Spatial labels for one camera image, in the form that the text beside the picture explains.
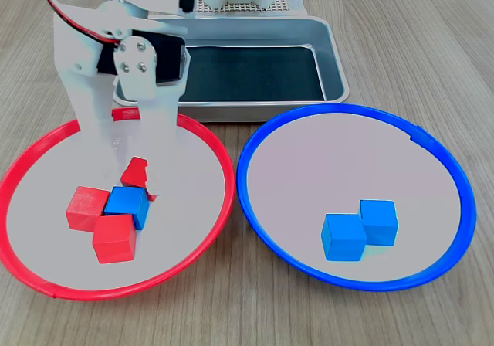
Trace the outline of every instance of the wooden block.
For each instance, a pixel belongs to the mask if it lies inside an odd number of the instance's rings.
[[[100,263],[132,261],[136,239],[132,215],[101,216],[94,226],[93,247]]]
[[[78,187],[66,210],[69,227],[92,232],[97,219],[103,215],[109,197],[107,190]]]

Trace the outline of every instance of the white bracket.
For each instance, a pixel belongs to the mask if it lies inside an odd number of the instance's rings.
[[[184,69],[179,80],[157,85],[158,57],[153,46],[143,37],[124,39],[113,54],[119,84],[127,100],[137,102],[140,127],[145,144],[142,158],[147,159],[147,190],[160,195],[173,188],[177,149],[178,101],[185,93],[191,57],[184,51]]]

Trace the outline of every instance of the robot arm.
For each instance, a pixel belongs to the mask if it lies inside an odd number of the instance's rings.
[[[114,91],[120,88],[139,107],[148,141],[134,155],[148,160],[147,188],[159,195],[173,173],[178,101],[190,55],[186,29],[147,16],[148,10],[183,15],[190,1],[106,0],[96,10],[48,1],[55,11],[55,65],[93,154],[88,162],[96,161],[95,167],[110,174],[125,167],[117,164],[108,131]]]

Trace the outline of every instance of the metal tray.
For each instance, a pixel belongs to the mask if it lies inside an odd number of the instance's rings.
[[[321,96],[311,96],[313,95],[311,91],[298,100],[285,101],[280,97],[273,97],[272,99],[264,97],[261,100],[254,98],[248,101],[225,101],[224,97],[213,97],[214,95],[207,94],[190,98],[191,94],[186,93],[179,103],[179,112],[195,120],[201,122],[264,122],[294,107],[323,102],[340,103],[348,97],[348,85],[343,74],[333,33],[328,23],[322,19],[304,15],[274,17],[206,16],[195,19],[168,18],[156,15],[153,19],[187,27],[186,46],[191,49],[215,47],[234,48],[235,51],[238,51],[239,48],[299,49],[303,47],[312,53],[315,66],[313,71],[316,72]],[[194,64],[195,60],[192,55],[191,70],[195,69]],[[220,70],[219,66],[215,66],[218,62],[214,59],[211,59],[210,64],[209,69],[211,71]],[[201,66],[205,72],[204,61]],[[272,77],[272,81],[278,85],[293,84],[291,78],[283,76],[285,73],[280,68],[282,68],[280,65],[273,65],[263,74]],[[196,69],[194,74],[189,73],[188,90],[190,88],[190,92],[202,92],[200,88],[194,87],[200,81],[197,78],[197,71]],[[225,76],[225,90],[228,91],[228,87],[234,85],[235,79],[232,80],[230,75]],[[118,100],[117,102],[120,105],[135,104],[125,100]]]

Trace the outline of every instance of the red plastic piece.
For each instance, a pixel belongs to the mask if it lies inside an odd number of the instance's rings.
[[[100,263],[132,261],[136,252],[132,215],[99,217],[94,226],[93,247]]]
[[[107,190],[78,187],[66,211],[70,228],[93,232],[96,221],[103,215],[109,197],[110,192]]]
[[[143,158],[133,157],[130,160],[127,169],[122,175],[120,181],[123,186],[134,186],[136,188],[146,188],[147,174],[146,174],[147,161]],[[147,199],[155,201],[157,195],[151,195],[147,193]]]

